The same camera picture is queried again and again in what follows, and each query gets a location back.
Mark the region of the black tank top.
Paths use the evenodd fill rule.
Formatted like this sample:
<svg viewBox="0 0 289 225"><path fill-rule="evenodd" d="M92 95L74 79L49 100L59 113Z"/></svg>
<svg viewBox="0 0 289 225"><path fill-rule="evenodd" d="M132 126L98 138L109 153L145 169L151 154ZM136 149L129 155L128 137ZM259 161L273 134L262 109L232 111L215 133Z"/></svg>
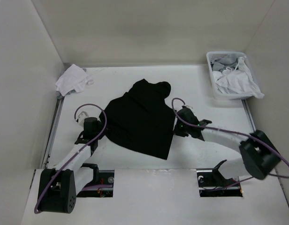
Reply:
<svg viewBox="0 0 289 225"><path fill-rule="evenodd" d="M166 160L173 139L175 114L166 105L168 82L136 82L100 114L106 137L129 150Z"/></svg>

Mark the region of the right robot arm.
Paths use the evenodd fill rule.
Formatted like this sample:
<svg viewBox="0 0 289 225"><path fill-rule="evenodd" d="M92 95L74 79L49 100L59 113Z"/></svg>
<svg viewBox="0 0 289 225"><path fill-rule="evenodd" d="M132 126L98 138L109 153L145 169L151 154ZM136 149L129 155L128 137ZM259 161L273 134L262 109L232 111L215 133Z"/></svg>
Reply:
<svg viewBox="0 0 289 225"><path fill-rule="evenodd" d="M239 134L221 127L210 127L210 120L199 121L191 109L183 106L175 112L177 123L176 135L191 136L203 142L215 143L237 152L241 157L234 160L224 159L212 170L212 180L216 185L224 185L228 180L250 175L264 180L281 162L281 156L272 145L267 135L255 130L253 133Z"/></svg>

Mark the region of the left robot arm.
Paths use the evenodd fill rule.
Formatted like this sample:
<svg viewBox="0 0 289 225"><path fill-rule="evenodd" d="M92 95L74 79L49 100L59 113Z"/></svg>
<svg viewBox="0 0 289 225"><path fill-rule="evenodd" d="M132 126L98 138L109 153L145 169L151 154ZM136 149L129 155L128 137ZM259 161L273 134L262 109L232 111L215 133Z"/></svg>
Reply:
<svg viewBox="0 0 289 225"><path fill-rule="evenodd" d="M83 131L78 136L70 153L53 168L44 169L40 175L38 199L34 213L56 212L71 213L76 197L88 185L99 183L99 170L94 164L85 164L98 147L106 129L104 122L95 117L84 120Z"/></svg>

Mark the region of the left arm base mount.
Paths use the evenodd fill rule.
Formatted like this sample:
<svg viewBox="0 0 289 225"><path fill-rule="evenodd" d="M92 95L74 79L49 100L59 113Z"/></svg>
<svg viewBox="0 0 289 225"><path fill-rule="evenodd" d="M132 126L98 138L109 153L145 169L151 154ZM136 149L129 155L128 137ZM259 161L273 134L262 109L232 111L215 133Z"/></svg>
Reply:
<svg viewBox="0 0 289 225"><path fill-rule="evenodd" d="M93 179L78 194L78 198L107 198L114 193L114 170L100 170L97 164L84 163L81 168L93 170Z"/></svg>

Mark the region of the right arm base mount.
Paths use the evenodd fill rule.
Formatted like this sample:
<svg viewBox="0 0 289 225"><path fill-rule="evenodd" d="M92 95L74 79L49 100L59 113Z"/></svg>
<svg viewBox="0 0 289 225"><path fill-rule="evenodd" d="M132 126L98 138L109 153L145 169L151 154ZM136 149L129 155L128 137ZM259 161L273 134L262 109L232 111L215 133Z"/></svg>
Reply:
<svg viewBox="0 0 289 225"><path fill-rule="evenodd" d="M227 187L239 181L238 178L226 179L219 172L226 160L222 160L213 168L197 170L200 197L242 197L240 184Z"/></svg>

